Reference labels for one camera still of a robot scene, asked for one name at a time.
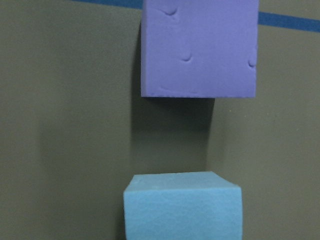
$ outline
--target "front face of blue block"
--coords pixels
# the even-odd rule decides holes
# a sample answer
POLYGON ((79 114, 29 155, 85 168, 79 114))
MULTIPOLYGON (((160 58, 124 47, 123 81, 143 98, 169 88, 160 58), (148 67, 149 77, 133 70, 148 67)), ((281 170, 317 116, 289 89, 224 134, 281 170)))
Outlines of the front face of blue block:
POLYGON ((241 189, 124 193, 127 240, 241 240, 241 189))
POLYGON ((258 0, 145 0, 143 97, 254 97, 258 0))

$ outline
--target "purple block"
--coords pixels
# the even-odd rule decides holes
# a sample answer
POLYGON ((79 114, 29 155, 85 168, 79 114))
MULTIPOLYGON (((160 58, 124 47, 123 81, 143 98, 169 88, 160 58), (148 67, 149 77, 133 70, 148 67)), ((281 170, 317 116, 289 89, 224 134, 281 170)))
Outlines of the purple block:
POLYGON ((141 96, 254 97, 259 0, 144 0, 141 96))

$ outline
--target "blue tape strip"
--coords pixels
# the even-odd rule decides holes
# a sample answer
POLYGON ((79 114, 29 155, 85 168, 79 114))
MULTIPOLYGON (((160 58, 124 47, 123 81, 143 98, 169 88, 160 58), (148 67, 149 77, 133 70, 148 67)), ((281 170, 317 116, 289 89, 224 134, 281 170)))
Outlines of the blue tape strip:
MULTIPOLYGON (((73 0, 93 4, 105 4, 125 8, 141 9, 143 0, 73 0)), ((258 24, 320 33, 320 20, 259 12, 258 24)))

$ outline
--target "cube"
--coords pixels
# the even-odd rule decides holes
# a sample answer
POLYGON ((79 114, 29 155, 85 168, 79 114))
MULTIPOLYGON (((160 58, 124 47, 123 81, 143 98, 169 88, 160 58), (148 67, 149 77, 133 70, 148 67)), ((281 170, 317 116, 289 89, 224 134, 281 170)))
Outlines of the cube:
POLYGON ((254 97, 259 0, 144 0, 141 96, 254 97))
POLYGON ((241 240, 241 188, 215 173, 135 175, 123 194, 127 240, 241 240))

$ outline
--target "foam block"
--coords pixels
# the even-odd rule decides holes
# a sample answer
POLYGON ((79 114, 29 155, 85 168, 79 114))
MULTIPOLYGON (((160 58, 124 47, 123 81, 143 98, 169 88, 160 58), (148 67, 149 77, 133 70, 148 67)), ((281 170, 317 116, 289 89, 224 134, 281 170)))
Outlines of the foam block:
POLYGON ((141 96, 254 97, 259 0, 144 0, 141 96))
POLYGON ((124 191, 127 240, 241 240, 241 188, 213 172, 135 175, 124 191))

